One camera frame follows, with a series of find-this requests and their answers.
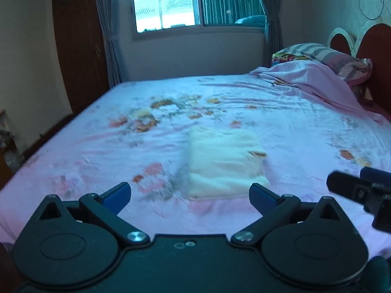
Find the grey left curtain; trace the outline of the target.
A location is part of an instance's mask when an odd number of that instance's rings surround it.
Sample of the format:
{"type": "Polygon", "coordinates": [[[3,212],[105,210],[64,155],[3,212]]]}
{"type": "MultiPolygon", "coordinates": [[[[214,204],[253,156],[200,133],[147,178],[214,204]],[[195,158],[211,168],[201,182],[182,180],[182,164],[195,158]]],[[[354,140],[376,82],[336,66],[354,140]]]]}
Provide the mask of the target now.
{"type": "Polygon", "coordinates": [[[119,42],[118,4],[119,0],[96,0],[110,88],[127,81],[125,61],[119,42]]]}

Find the grey curtain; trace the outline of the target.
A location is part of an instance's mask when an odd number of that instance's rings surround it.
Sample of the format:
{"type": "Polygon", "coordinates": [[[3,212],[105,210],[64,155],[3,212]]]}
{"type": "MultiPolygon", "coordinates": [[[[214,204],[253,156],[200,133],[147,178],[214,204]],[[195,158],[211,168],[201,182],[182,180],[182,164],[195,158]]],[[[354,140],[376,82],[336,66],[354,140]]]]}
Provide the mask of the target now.
{"type": "Polygon", "coordinates": [[[261,0],[266,18],[264,27],[264,65],[266,67],[271,66],[272,55],[282,48],[281,3],[282,0],[261,0]]]}
{"type": "Polygon", "coordinates": [[[119,42],[118,4],[119,0],[96,0],[110,88],[127,81],[125,61],[119,42]]]}

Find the cream knit sweater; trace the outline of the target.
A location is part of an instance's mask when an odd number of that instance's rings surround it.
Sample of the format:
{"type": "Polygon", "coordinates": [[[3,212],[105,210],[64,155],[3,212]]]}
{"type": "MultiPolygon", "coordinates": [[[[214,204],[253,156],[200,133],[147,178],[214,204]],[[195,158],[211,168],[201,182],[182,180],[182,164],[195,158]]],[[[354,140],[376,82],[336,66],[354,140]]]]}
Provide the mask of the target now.
{"type": "Polygon", "coordinates": [[[190,200],[246,197],[250,186],[270,187],[263,161],[267,154],[249,130],[195,127],[190,132],[188,190],[190,200]]]}

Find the dark wooden wardrobe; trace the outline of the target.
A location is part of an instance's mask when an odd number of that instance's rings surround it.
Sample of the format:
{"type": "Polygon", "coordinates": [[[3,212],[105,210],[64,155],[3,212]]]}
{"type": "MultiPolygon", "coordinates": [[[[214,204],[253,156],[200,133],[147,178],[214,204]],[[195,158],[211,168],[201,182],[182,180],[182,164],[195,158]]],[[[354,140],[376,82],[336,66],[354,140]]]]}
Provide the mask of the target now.
{"type": "Polygon", "coordinates": [[[77,115],[109,90],[96,0],[52,0],[52,14],[65,90],[77,115]]]}

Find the striped colourful pillow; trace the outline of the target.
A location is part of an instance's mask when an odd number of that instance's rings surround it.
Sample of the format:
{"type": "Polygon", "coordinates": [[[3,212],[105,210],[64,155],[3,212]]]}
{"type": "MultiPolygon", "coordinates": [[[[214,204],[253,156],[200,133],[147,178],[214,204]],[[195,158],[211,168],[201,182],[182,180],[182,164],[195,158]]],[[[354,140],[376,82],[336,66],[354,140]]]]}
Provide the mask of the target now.
{"type": "Polygon", "coordinates": [[[372,74],[372,61],[358,59],[323,44],[307,42],[284,48],[272,55],[272,66],[295,60],[311,60],[322,63],[342,78],[350,87],[360,85],[372,74]]]}

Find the bright window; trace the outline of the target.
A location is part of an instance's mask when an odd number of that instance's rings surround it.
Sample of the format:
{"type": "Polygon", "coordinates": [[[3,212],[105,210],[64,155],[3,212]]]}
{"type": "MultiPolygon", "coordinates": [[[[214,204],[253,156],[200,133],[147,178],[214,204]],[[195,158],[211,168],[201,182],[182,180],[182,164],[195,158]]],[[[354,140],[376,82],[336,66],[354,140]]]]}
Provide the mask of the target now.
{"type": "Polygon", "coordinates": [[[264,30],[260,0],[133,0],[138,33],[177,27],[245,26],[264,30]]]}

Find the cluttered bedside item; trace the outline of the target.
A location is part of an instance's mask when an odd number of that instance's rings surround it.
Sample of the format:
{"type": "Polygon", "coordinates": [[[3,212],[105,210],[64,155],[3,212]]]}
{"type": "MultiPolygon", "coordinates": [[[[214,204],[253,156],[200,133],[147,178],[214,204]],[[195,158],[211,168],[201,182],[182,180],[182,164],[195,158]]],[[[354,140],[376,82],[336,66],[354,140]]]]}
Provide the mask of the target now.
{"type": "Polygon", "coordinates": [[[16,145],[15,135],[7,123],[4,108],[1,109],[1,155],[12,174],[15,174],[25,161],[24,155],[16,145]]]}

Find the grey right curtain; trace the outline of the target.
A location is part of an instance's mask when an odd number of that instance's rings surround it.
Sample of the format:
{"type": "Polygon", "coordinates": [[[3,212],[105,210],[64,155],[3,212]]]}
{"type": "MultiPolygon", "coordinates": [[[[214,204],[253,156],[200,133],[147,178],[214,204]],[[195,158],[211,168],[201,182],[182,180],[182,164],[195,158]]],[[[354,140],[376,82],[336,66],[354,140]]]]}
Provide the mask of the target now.
{"type": "Polygon", "coordinates": [[[266,18],[264,27],[264,65],[266,67],[271,66],[272,55],[282,48],[281,3],[282,0],[261,0],[266,18]]]}

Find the pink crumpled blanket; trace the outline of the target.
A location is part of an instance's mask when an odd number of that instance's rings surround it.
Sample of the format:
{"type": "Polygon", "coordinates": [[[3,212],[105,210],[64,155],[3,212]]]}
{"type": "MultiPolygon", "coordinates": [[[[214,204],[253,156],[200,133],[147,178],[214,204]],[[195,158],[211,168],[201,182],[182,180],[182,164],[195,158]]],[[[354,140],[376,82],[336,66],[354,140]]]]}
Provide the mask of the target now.
{"type": "Polygon", "coordinates": [[[261,79],[298,89],[306,99],[331,105],[341,112],[367,116],[379,124],[390,122],[390,115],[385,110],[361,104],[347,83],[324,64],[298,60],[269,68],[257,67],[250,73],[261,79]]]}

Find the red white headboard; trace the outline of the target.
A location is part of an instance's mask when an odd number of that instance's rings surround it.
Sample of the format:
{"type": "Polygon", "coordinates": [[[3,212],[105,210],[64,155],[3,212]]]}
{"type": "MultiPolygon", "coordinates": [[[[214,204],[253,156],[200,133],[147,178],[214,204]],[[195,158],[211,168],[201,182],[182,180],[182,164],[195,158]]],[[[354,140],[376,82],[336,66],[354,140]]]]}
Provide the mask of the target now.
{"type": "Polygon", "coordinates": [[[390,119],[390,24],[367,22],[357,38],[345,29],[336,28],[329,35],[330,48],[359,59],[372,61],[370,78],[354,86],[363,108],[390,119]]]}

